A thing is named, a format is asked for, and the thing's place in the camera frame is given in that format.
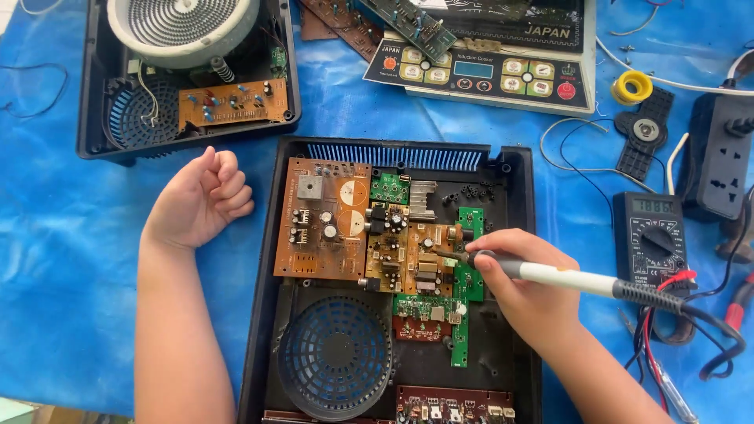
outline white wire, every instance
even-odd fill
[[[649,23],[654,19],[654,16],[657,14],[657,10],[660,8],[660,6],[654,6],[654,10],[652,11],[652,14],[649,15],[649,19],[647,19],[639,28],[631,29],[629,32],[615,32],[611,31],[610,34],[617,35],[619,37],[623,37],[624,35],[631,35],[635,32],[639,32],[642,29],[644,29]]]
[[[56,7],[60,6],[60,3],[63,3],[63,0],[57,0],[57,2],[54,2],[51,6],[48,6],[48,7],[44,8],[44,9],[42,9],[40,11],[30,11],[29,9],[26,8],[26,5],[23,3],[23,0],[18,0],[18,2],[21,4],[21,8],[26,13],[28,13],[30,15],[43,15],[43,14],[46,14],[47,12],[55,9]]]
[[[743,54],[740,55],[738,57],[738,59],[736,59],[735,62],[733,62],[733,66],[731,66],[731,68],[728,70],[728,79],[733,78],[734,76],[736,76],[736,68],[741,64],[741,62],[743,61],[743,58],[746,57],[749,53],[751,53],[753,51],[754,51],[754,49],[749,49],[749,50],[743,52]]]
[[[136,73],[136,76],[139,78],[139,84],[142,85],[144,90],[149,94],[149,96],[152,98],[152,110],[149,111],[148,115],[141,115],[141,122],[144,122],[144,118],[150,118],[149,122],[152,124],[152,127],[155,126],[155,119],[160,115],[160,105],[157,103],[157,97],[155,97],[154,94],[149,90],[149,88],[144,84],[144,79],[141,76],[141,68],[143,67],[144,62],[141,60],[139,61],[139,71]]]
[[[610,50],[608,50],[607,47],[602,43],[602,41],[599,39],[599,37],[596,38],[597,45],[601,47],[607,53],[607,55],[613,59],[614,61],[618,62],[621,66],[623,66],[626,69],[634,71],[635,69],[631,66],[628,66],[626,63],[624,63],[622,60],[618,59]],[[699,87],[697,85],[688,85],[688,84],[681,84],[680,82],[674,82],[674,81],[668,81],[666,79],[658,78],[656,76],[647,75],[652,81],[659,82],[661,84],[667,84],[671,87],[676,88],[683,88],[686,90],[691,91],[703,91],[705,93],[719,93],[719,94],[730,94],[731,96],[754,96],[754,91],[745,91],[745,90],[731,90],[729,88],[712,88],[712,87]]]
[[[574,168],[572,168],[572,167],[564,167],[564,166],[558,165],[557,163],[555,163],[552,160],[550,160],[550,158],[547,157],[547,154],[544,153],[544,138],[547,137],[547,133],[549,133],[558,124],[563,123],[563,122],[567,122],[567,121],[582,121],[582,122],[587,122],[590,125],[593,125],[593,126],[599,128],[602,131],[605,131],[606,133],[609,132],[610,130],[607,129],[607,128],[605,128],[605,127],[603,127],[602,125],[598,125],[595,122],[589,122],[586,119],[581,119],[581,118],[565,118],[565,119],[561,119],[560,121],[552,124],[544,132],[544,134],[542,134],[542,137],[540,137],[540,139],[539,139],[539,151],[542,152],[542,156],[544,157],[544,160],[550,162],[550,164],[553,165],[554,167],[557,167],[557,168],[562,169],[564,171],[574,171],[574,172],[576,172],[576,170]],[[654,191],[653,189],[650,189],[649,187],[647,187],[641,181],[639,181],[636,178],[630,176],[629,174],[621,172],[621,171],[619,171],[619,170],[617,170],[615,168],[611,168],[611,167],[598,167],[598,168],[585,168],[585,169],[578,168],[578,170],[581,171],[581,172],[615,172],[616,174],[621,175],[623,177],[626,177],[627,179],[629,179],[629,180],[633,181],[634,183],[638,184],[644,190],[646,190],[646,191],[648,191],[650,193],[656,193],[656,191]]]
[[[676,156],[678,155],[678,152],[680,152],[683,148],[683,145],[686,144],[687,139],[688,133],[683,134],[681,141],[679,141],[676,145],[676,148],[673,149],[673,153],[670,154],[670,157],[667,160],[667,164],[665,165],[665,172],[667,172],[667,192],[670,195],[676,194],[676,184],[673,182],[673,162],[676,160]]]

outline black fan grille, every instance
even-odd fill
[[[390,334],[364,303],[328,297],[289,326],[278,366],[286,393],[301,410],[328,421],[347,419],[384,391],[391,368]]]
[[[183,1],[191,6],[181,6],[179,2]],[[238,0],[130,0],[128,24],[144,44],[185,45],[219,28],[237,3]]]
[[[144,88],[121,91],[109,116],[110,134],[121,149],[165,143],[178,136],[178,87],[163,77],[148,77],[144,84],[157,98],[159,116],[152,127],[147,115],[152,111],[153,102]]]

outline electrical outlet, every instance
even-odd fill
[[[752,131],[754,100],[725,94],[697,98],[676,185],[685,217],[704,222],[738,218]]]

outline black plastic case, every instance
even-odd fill
[[[277,344],[291,316],[325,296],[350,296],[372,306],[390,322],[391,295],[356,289],[353,281],[314,280],[292,284],[273,276],[280,210],[284,203],[288,158],[359,161],[395,172],[399,162],[414,180],[440,182],[428,197],[438,223],[453,220],[457,207],[482,207],[494,229],[521,228],[535,233],[532,151],[502,147],[490,156],[490,146],[460,143],[348,140],[281,137],[262,239],[259,274],[252,308],[247,356],[241,384],[238,422],[262,421],[265,410],[297,411],[282,390],[277,375]],[[495,204],[461,197],[442,206],[442,197],[458,187],[493,181]],[[541,414],[541,359],[505,321],[494,297],[470,305],[469,366],[450,367],[449,351],[441,343],[397,341],[394,345],[394,384],[362,417],[395,419],[397,385],[508,391],[514,396],[517,422],[539,423]],[[483,367],[480,360],[488,364]]]
[[[301,97],[299,95],[299,77],[296,71],[296,53],[293,47],[293,26],[290,19],[288,0],[262,0],[256,25],[252,30],[259,32],[264,27],[280,40],[287,52],[287,91],[288,105],[291,111],[290,119],[284,122],[269,123],[268,121],[252,121],[239,124],[207,127],[207,131],[199,131],[163,142],[143,142],[138,146],[123,149],[113,143],[112,133],[107,128],[111,105],[118,101],[119,94],[126,84],[121,82],[128,78],[127,63],[133,58],[132,53],[115,37],[107,20],[107,0],[91,0],[88,8],[86,37],[84,39],[84,62],[81,72],[81,96],[79,100],[78,135],[76,137],[76,154],[83,159],[105,159],[126,166],[135,163],[135,158],[155,158],[197,146],[208,146],[216,143],[215,137],[224,136],[223,142],[240,139],[238,133],[248,132],[254,137],[271,134],[283,134],[296,130],[301,118]],[[269,45],[277,42],[268,40]],[[249,74],[257,80],[271,78],[269,76],[269,55],[254,57]],[[180,86],[186,81],[185,75],[165,74],[166,78],[181,78]],[[177,115],[176,97],[175,110],[169,113]]]

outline blue plastic sheet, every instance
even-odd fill
[[[29,0],[27,5],[43,6],[41,0]],[[618,0],[613,6],[601,1],[599,34],[621,53],[619,57],[625,54],[618,46],[633,45],[636,51],[630,56],[637,69],[654,70],[665,78],[717,85],[743,52],[743,44],[754,38],[747,20],[754,16],[754,5],[734,0],[714,6],[686,2],[685,8],[676,1],[661,8],[642,32],[625,38],[607,35],[610,29],[638,26],[650,12],[651,7],[640,0]],[[298,21],[295,8],[293,13]],[[83,161],[75,155],[84,23],[83,2],[64,0],[41,17],[18,11],[0,42],[0,64],[52,61],[65,65],[70,74],[62,100],[46,114],[17,119],[0,112],[0,395],[132,415],[139,232],[164,184],[200,151],[139,160],[132,168]],[[598,62],[602,58],[605,55],[598,52]],[[493,151],[502,145],[532,147],[539,235],[573,256],[582,269],[615,273],[615,246],[604,199],[587,181],[551,167],[538,152],[539,137],[558,117],[408,97],[401,88],[361,81],[366,62],[340,40],[302,43],[297,33],[296,59],[304,105],[298,134],[488,143]],[[609,85],[621,72],[609,59],[597,67],[597,99],[603,114],[613,116],[628,109],[609,94]],[[59,85],[60,74],[54,70],[28,75],[0,71],[0,103],[13,101],[24,111],[34,110],[46,104]],[[687,128],[698,95],[673,91],[670,141],[657,153],[663,160]],[[563,124],[550,134],[546,140],[550,156],[558,157],[560,140],[577,124]],[[236,394],[276,142],[248,137],[217,146],[238,155],[254,190],[256,210],[198,251],[210,315]],[[583,128],[569,139],[565,154],[579,167],[611,167],[623,143],[615,130],[605,135]],[[637,190],[614,174],[590,177],[608,196]],[[662,181],[660,168],[653,164],[647,184],[659,190]],[[749,175],[748,184],[752,181]],[[722,240],[717,226],[687,220],[686,238],[688,259],[699,272],[697,282],[702,289],[716,286],[724,269],[713,254]],[[747,267],[735,266],[732,285],[747,272]],[[730,291],[700,300],[698,306],[722,316],[729,298]],[[631,347],[617,305],[583,295],[580,316],[623,362]],[[743,323],[748,337],[754,334],[753,315]],[[677,349],[656,344],[654,350],[702,422],[750,420],[752,349],[736,360],[732,377],[708,383],[701,382],[697,372],[717,351],[703,337]],[[656,396],[651,383],[646,387]],[[547,367],[543,402],[545,422],[578,421]]]

